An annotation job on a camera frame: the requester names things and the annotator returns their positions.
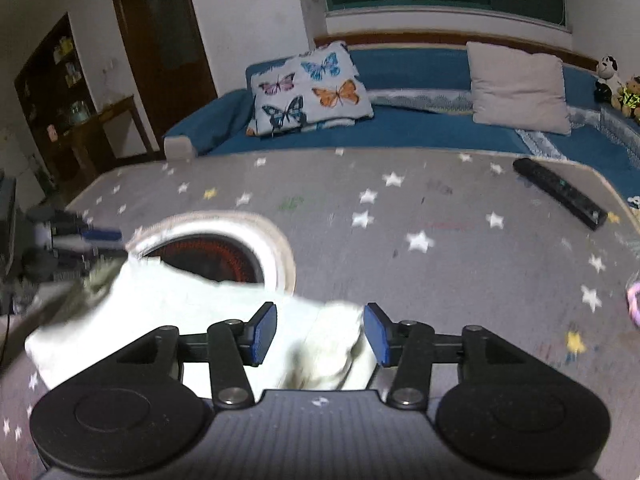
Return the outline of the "panda plush toy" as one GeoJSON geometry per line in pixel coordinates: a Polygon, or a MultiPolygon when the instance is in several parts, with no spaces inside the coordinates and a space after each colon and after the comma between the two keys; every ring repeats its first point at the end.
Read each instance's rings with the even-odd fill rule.
{"type": "Polygon", "coordinates": [[[612,96],[623,87],[623,81],[618,74],[618,64],[612,55],[605,55],[597,65],[597,81],[593,91],[593,99],[599,103],[611,103],[612,96]]]}

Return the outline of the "round table heater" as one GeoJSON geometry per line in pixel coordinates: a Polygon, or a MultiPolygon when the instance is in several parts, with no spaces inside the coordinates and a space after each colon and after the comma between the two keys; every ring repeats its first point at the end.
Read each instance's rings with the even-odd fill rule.
{"type": "Polygon", "coordinates": [[[138,229],[127,250],[213,282],[262,285],[280,292],[295,289],[290,243],[273,222],[252,212],[176,214],[138,229]]]}

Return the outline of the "grey star tablecloth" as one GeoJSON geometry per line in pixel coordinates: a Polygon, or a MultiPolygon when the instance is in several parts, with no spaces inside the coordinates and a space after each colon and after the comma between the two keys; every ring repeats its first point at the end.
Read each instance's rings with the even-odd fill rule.
{"type": "Polygon", "coordinates": [[[600,174],[569,162],[551,168],[616,221],[590,231],[505,154],[354,148],[122,168],[72,208],[131,233],[172,214],[233,209],[248,193],[247,210],[290,242],[300,294],[376,301],[440,330],[489,327],[602,396],[612,434],[599,472],[634,479],[639,333],[623,289],[639,270],[639,235],[600,174]]]}

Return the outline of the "dark wooden door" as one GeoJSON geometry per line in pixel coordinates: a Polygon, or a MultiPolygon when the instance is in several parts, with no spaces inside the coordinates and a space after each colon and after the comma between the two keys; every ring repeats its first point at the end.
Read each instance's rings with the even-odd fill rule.
{"type": "Polygon", "coordinates": [[[113,0],[140,100],[158,143],[217,97],[192,0],[113,0]]]}

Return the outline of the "wooden side table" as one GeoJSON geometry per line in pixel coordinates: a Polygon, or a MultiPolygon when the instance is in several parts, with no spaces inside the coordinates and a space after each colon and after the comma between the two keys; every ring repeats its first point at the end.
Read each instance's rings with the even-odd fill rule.
{"type": "Polygon", "coordinates": [[[146,133],[134,96],[126,96],[114,104],[107,105],[99,113],[61,133],[58,140],[51,144],[50,154],[58,156],[70,151],[76,160],[79,173],[87,183],[91,183],[100,174],[116,167],[117,157],[104,127],[122,115],[131,117],[145,149],[145,160],[153,160],[157,151],[152,147],[146,133]]]}

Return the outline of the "beige cushion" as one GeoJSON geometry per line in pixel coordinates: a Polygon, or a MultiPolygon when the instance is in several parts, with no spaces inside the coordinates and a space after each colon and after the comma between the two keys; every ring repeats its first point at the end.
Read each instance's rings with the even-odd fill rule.
{"type": "Polygon", "coordinates": [[[466,44],[477,124],[567,136],[572,131],[563,63],[481,42],[466,44]]]}

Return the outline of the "orange yellow plush toy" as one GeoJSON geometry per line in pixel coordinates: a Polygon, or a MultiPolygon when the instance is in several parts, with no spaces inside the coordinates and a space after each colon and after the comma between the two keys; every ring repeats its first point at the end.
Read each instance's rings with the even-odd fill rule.
{"type": "Polygon", "coordinates": [[[611,104],[614,110],[621,112],[626,118],[635,122],[640,118],[640,77],[631,77],[612,95],[611,104]]]}

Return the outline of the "butterfly print pillow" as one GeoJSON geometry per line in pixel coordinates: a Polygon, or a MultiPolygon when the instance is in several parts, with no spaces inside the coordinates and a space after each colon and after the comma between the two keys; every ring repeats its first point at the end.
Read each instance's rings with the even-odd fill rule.
{"type": "Polygon", "coordinates": [[[250,136],[351,126],[374,116],[344,41],[287,58],[250,76],[250,136]]]}

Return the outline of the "blue sofa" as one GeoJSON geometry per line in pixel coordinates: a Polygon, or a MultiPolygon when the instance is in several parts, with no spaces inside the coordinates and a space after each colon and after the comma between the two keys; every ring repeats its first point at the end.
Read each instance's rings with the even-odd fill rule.
{"type": "Polygon", "coordinates": [[[370,118],[340,119],[265,136],[250,134],[254,96],[233,90],[206,104],[164,136],[169,159],[303,148],[451,148],[531,154],[581,162],[603,174],[631,207],[639,205],[639,128],[598,103],[597,77],[564,66],[572,132],[481,125],[472,118],[468,56],[460,49],[353,50],[373,107],[370,118]]]}

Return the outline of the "dark bookshelf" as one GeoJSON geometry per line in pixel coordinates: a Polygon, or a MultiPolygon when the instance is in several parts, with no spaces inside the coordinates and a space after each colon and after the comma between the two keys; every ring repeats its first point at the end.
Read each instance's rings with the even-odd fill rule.
{"type": "Polygon", "coordinates": [[[50,147],[61,133],[87,120],[96,108],[68,16],[40,42],[15,78],[14,87],[43,165],[63,196],[74,197],[89,183],[79,173],[70,151],[55,156],[50,147]]]}

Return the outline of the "black remote control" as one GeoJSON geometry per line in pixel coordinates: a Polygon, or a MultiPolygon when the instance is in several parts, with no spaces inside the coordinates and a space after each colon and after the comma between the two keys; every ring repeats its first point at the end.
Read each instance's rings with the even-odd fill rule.
{"type": "Polygon", "coordinates": [[[528,157],[515,159],[512,167],[521,177],[554,198],[590,230],[597,231],[605,224],[608,212],[551,169],[528,157]]]}

